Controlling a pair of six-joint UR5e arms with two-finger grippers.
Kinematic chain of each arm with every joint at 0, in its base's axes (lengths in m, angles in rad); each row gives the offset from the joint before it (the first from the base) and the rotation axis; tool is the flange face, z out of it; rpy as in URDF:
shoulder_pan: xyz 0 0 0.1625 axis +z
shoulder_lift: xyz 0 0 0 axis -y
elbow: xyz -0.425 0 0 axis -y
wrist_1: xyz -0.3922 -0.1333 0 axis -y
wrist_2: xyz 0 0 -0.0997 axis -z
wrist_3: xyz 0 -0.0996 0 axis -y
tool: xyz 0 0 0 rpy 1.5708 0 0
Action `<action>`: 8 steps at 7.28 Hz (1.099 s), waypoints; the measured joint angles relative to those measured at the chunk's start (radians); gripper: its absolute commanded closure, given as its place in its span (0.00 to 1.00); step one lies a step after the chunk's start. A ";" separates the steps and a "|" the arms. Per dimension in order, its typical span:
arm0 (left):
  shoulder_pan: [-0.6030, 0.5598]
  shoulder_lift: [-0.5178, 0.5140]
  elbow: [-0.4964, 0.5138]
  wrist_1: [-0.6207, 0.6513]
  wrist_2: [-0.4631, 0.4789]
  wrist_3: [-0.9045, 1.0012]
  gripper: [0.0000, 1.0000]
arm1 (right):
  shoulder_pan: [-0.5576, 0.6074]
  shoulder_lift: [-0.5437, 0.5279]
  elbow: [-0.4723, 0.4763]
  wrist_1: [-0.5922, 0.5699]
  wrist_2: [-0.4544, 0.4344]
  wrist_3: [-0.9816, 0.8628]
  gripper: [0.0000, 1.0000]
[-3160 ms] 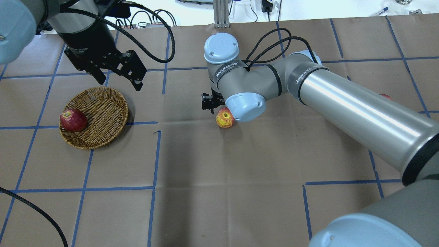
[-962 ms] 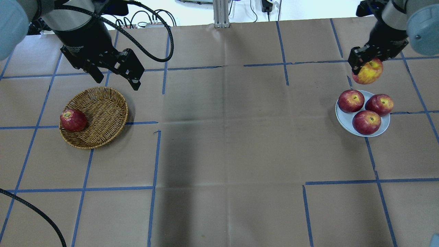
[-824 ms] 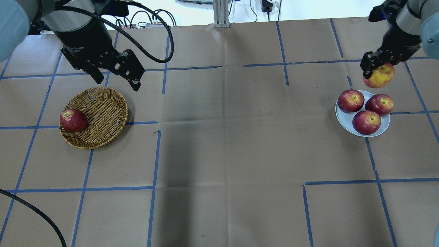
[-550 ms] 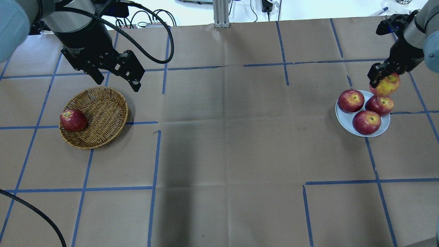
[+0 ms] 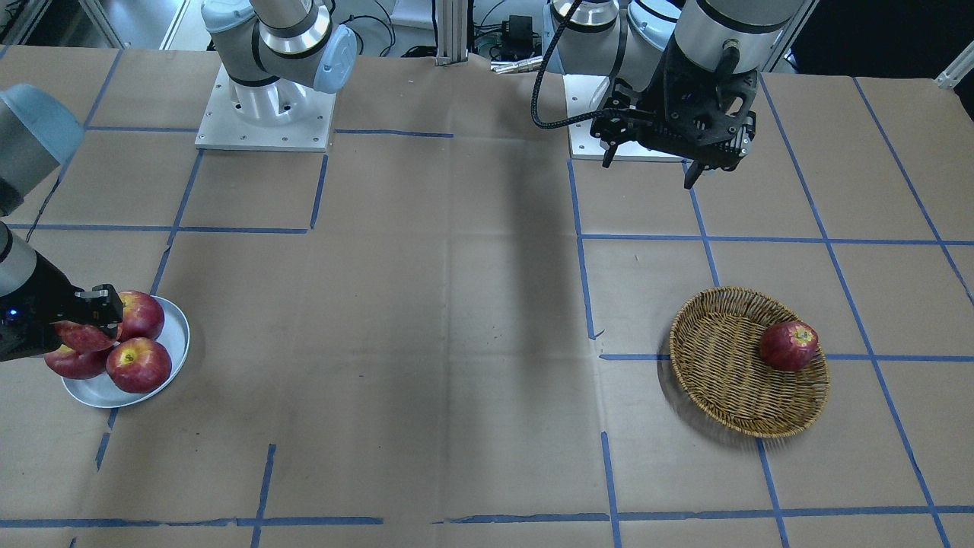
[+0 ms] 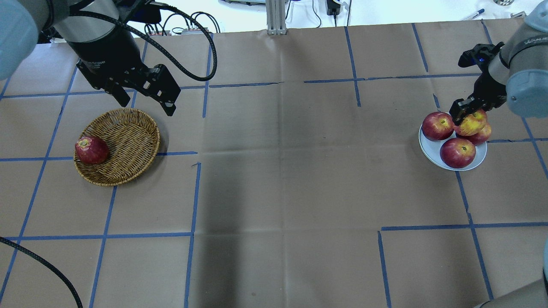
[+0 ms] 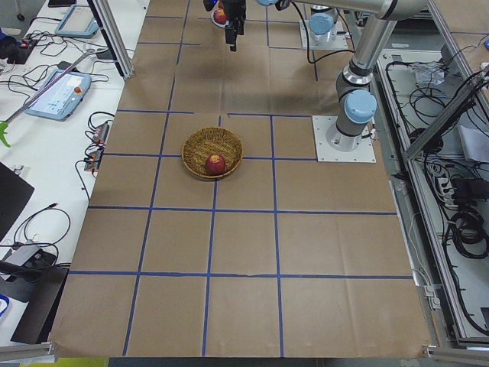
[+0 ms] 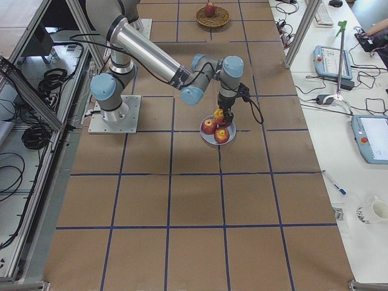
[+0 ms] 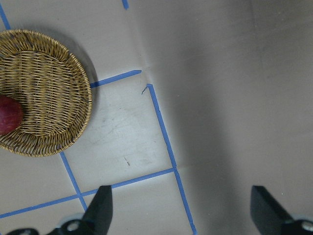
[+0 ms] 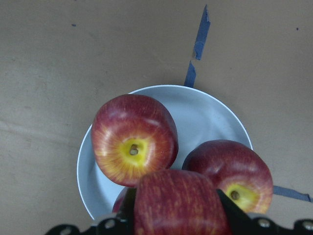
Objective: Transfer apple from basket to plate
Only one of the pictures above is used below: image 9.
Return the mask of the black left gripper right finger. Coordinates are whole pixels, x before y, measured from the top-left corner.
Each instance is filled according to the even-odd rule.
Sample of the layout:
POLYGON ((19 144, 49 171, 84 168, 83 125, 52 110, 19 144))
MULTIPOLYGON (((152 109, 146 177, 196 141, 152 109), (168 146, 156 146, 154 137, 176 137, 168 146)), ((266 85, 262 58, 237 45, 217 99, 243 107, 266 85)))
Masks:
POLYGON ((313 222, 294 219, 264 186, 252 186, 250 216, 261 235, 311 235, 313 222))

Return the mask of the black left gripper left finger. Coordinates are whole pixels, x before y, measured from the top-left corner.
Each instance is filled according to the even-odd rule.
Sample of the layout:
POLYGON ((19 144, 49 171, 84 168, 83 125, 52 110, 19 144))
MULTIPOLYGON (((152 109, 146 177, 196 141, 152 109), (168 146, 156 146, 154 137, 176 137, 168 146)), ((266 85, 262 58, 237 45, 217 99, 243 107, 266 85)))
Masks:
POLYGON ((113 216, 112 187, 100 186, 81 218, 70 219, 50 235, 106 235, 113 216))

